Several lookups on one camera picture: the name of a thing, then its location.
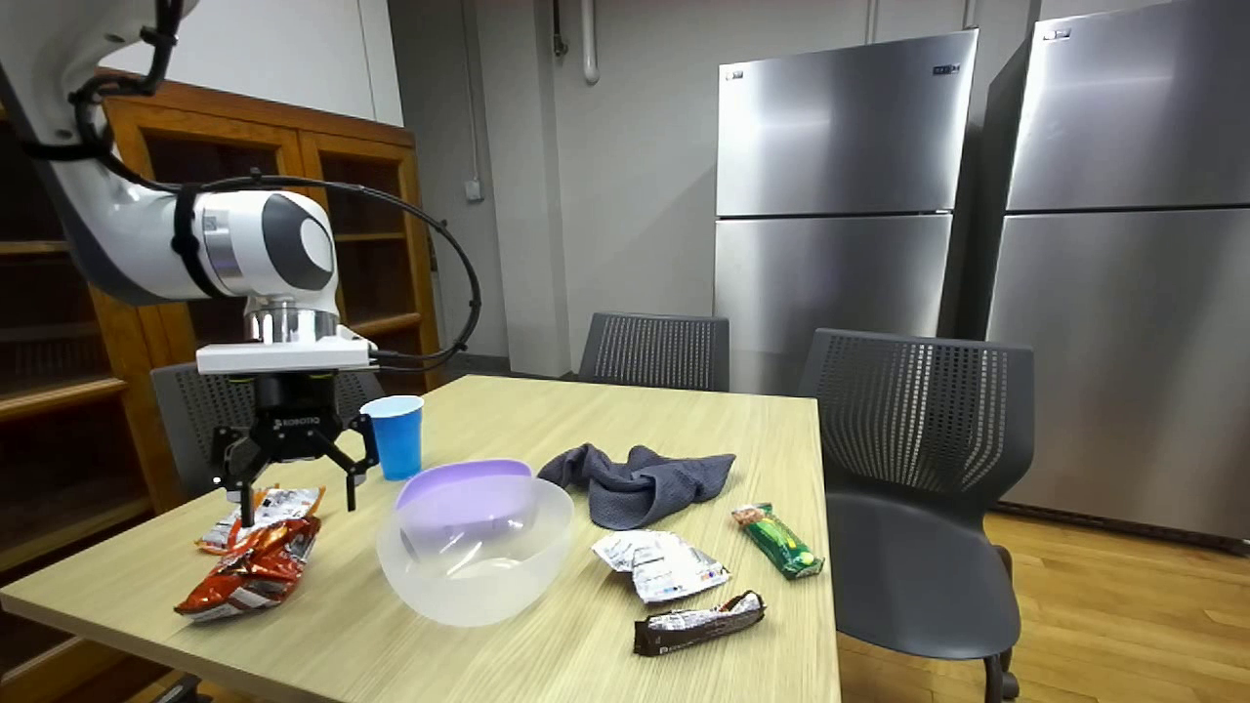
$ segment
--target floor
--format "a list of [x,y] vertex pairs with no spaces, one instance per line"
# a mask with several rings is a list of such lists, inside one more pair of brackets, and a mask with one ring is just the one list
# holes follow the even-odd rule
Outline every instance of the floor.
[[[1022,703],[1250,700],[1250,557],[991,516],[1017,557]],[[970,703],[982,665],[931,665],[839,636],[846,703]]]

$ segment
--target green snack bar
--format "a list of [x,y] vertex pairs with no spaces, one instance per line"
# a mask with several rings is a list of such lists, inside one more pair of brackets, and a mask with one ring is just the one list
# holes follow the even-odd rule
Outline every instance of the green snack bar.
[[779,516],[772,503],[743,503],[729,510],[738,529],[789,578],[810,578],[823,570],[815,557]]

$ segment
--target black chair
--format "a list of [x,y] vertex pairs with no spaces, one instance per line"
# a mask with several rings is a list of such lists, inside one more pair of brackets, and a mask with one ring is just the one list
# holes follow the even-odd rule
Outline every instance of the black chair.
[[932,660],[984,660],[984,700],[1017,700],[1012,553],[984,510],[1027,471],[1027,349],[815,326],[827,544],[839,632]]
[[595,313],[577,380],[725,389],[729,319]]
[[[253,385],[229,373],[199,373],[194,363],[152,367],[152,394],[184,497],[212,487],[212,438],[219,424],[253,423]],[[370,369],[345,369],[336,402],[345,416],[381,394]]]

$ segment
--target dark cloth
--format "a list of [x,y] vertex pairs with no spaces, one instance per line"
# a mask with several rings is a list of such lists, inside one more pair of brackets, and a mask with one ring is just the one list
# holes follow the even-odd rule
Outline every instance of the dark cloth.
[[590,490],[590,518],[604,529],[650,528],[686,503],[714,501],[725,487],[734,451],[659,458],[643,445],[613,464],[600,450],[577,445],[542,464],[542,480]]

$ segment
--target stainless steel refrigerator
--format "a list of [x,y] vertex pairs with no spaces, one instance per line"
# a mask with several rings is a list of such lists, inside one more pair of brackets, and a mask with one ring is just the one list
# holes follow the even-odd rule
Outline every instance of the stainless steel refrigerator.
[[797,389],[811,326],[937,332],[975,31],[720,65],[729,385]]
[[1250,4],[1034,23],[987,339],[1038,360],[1034,464],[1070,516],[1250,540]]

